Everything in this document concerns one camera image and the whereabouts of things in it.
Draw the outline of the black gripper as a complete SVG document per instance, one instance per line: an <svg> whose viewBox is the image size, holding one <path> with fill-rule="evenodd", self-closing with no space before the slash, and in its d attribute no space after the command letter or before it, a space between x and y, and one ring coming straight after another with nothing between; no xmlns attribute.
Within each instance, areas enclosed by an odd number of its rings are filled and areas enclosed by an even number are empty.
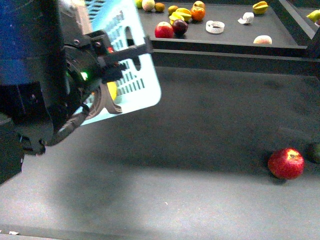
<svg viewBox="0 0 320 240"><path fill-rule="evenodd" d="M74 113L84 107L84 102L100 84L119 80L122 71L126 69L120 61L152 54L153 46L149 36L143 39L143 44L114 51L104 30L87 34L63 31L66 75L70 86L66 98L68 112Z"/></svg>

